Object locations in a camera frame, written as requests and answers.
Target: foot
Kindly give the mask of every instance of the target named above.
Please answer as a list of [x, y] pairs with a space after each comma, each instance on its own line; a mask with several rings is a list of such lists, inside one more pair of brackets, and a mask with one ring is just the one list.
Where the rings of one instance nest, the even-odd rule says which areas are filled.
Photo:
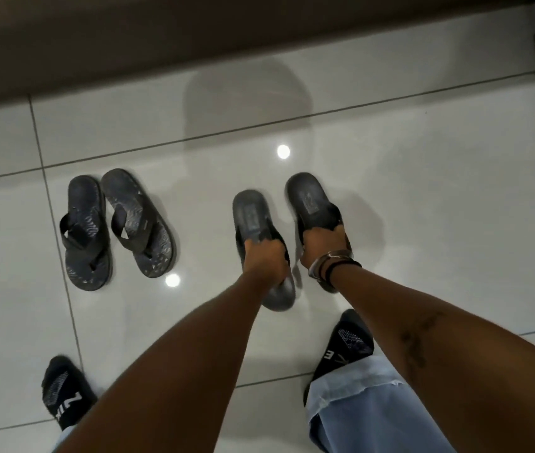
[[76, 425], [98, 400], [82, 372], [65, 356], [49, 361], [41, 388], [43, 403], [62, 431]]
[[[355, 310], [347, 310], [343, 312], [340, 321], [334, 327], [324, 357], [317, 365], [311, 381], [316, 381], [344, 365], [366, 358], [373, 352], [374, 340], [368, 327]], [[303, 396], [304, 405], [307, 403], [308, 394], [309, 385]]]

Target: metal bangle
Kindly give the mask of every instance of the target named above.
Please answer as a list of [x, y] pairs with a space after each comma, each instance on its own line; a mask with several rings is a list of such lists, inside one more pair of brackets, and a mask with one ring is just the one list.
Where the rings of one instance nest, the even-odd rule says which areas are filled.
[[329, 259], [341, 259], [341, 260], [353, 260], [353, 252], [350, 249], [338, 249], [336, 251], [328, 251], [323, 256], [314, 260], [313, 264], [309, 267], [307, 273], [311, 278], [317, 281], [324, 281], [320, 276], [320, 270], [322, 265]]

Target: fist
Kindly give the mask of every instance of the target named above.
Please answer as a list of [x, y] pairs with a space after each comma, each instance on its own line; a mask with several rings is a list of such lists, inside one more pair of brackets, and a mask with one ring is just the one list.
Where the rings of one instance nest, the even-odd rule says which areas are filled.
[[284, 253], [286, 248], [280, 240], [263, 240], [255, 243], [248, 239], [244, 242], [246, 256], [244, 258], [244, 273], [260, 274], [272, 286], [284, 281], [290, 272], [290, 267]]
[[338, 225], [333, 231], [314, 227], [303, 232], [303, 255], [301, 263], [308, 269], [311, 264], [329, 251], [347, 249], [345, 228]]

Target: pant leg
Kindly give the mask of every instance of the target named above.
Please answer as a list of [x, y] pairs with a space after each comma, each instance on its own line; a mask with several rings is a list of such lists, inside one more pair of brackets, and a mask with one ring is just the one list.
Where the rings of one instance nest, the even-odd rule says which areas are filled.
[[384, 356], [369, 356], [313, 382], [309, 436], [328, 453], [453, 453], [431, 415]]
[[68, 426], [66, 429], [64, 429], [64, 431], [62, 431], [62, 433], [60, 434], [60, 437], [58, 437], [58, 441], [55, 443], [55, 446], [53, 447], [52, 452], [58, 449], [58, 447], [60, 446], [60, 443], [64, 442], [64, 439], [68, 437], [68, 435], [72, 432], [75, 426]]

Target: forearm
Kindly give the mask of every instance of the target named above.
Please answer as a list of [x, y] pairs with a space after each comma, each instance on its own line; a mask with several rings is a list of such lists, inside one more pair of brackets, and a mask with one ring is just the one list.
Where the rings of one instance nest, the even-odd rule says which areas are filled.
[[331, 281], [457, 450], [535, 448], [533, 345], [356, 266]]
[[213, 451], [269, 288], [260, 275], [244, 274], [182, 319], [121, 375], [59, 452]]

